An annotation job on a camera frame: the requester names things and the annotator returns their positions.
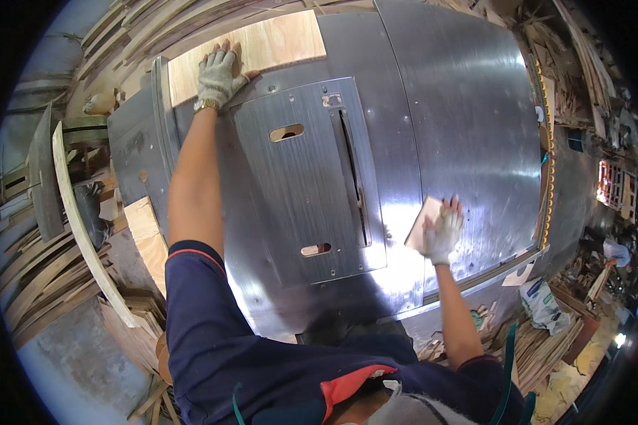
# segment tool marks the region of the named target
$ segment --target person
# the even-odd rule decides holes
[[[604,234],[588,226],[584,227],[584,234],[591,239],[580,239],[579,246],[587,251],[596,251],[604,255],[608,260],[605,266],[625,267],[627,271],[631,271],[631,256],[628,248],[609,237],[605,238]]]
[[[240,45],[216,45],[199,65],[198,100],[170,181],[167,346],[174,394],[188,424],[472,424],[499,406],[503,368],[485,356],[449,267],[463,205],[444,200],[426,222],[426,250],[440,285],[449,367],[419,362],[402,335],[357,335],[339,346],[285,344],[257,336],[227,283],[218,110],[257,75],[232,77]],[[524,399],[511,384],[504,424]]]

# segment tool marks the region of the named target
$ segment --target wristwatch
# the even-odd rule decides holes
[[[194,103],[194,114],[197,113],[198,111],[205,109],[207,107],[211,107],[215,110],[215,112],[219,112],[220,108],[218,107],[218,104],[210,98],[200,98],[199,100],[196,101],[196,103]]]

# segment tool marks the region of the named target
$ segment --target plastic bag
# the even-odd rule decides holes
[[[522,284],[520,298],[536,329],[548,329],[553,336],[570,327],[570,315],[560,309],[548,284],[541,277]]]

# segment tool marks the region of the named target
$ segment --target navy blue shirt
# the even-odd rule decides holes
[[[170,247],[165,265],[167,343],[175,400],[188,424],[320,425],[332,406],[368,378],[385,375],[404,393],[425,395],[477,423],[499,404],[503,368],[491,356],[457,371],[416,359],[399,335],[368,335],[340,347],[285,344],[257,336],[227,283],[224,263],[208,245]],[[524,399],[515,386],[503,424],[519,422]]]

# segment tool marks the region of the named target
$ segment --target work glove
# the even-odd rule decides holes
[[[434,265],[449,264],[449,254],[455,249],[463,230],[463,203],[459,202],[456,195],[451,199],[443,200],[442,214],[433,223],[425,217],[425,255]]]
[[[196,112],[202,107],[214,107],[219,111],[241,87],[259,74],[257,71],[251,71],[236,78],[232,76],[232,66],[236,61],[237,52],[240,51],[240,43],[236,43],[230,49],[230,41],[226,39],[222,47],[216,44],[213,52],[203,57],[203,61],[198,64],[198,100],[194,108]]]

